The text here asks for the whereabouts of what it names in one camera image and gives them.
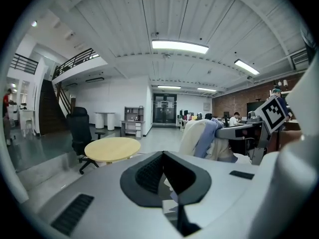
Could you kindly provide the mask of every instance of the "round table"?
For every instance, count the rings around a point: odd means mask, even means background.
[[[114,161],[130,158],[136,154],[141,144],[126,137],[106,137],[89,143],[84,151],[88,158],[110,164]]]

